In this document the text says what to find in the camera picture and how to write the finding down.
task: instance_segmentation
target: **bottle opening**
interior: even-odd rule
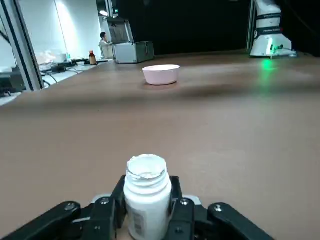
[[[127,175],[136,179],[154,179],[167,170],[166,161],[154,154],[132,157],[127,163]]]

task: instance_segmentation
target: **pill bottle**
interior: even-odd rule
[[[94,51],[89,51],[89,61],[91,65],[96,65],[97,60],[96,60],[96,55],[94,54]]]
[[[143,154],[128,161],[124,196],[128,228],[135,240],[162,240],[169,223],[172,184],[166,161]]]

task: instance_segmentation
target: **metal case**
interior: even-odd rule
[[[113,43],[117,64],[138,64],[155,57],[154,44],[151,41],[134,41],[128,20],[104,17],[102,25],[107,40]]]

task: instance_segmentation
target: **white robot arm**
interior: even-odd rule
[[[253,57],[290,56],[291,41],[282,34],[281,9],[273,0],[254,0],[256,27],[250,55]]]

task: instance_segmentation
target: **ceiling light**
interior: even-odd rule
[[[101,10],[99,13],[100,13],[101,15],[103,15],[103,16],[108,16],[108,13],[107,13],[106,11],[104,11],[104,10]]]

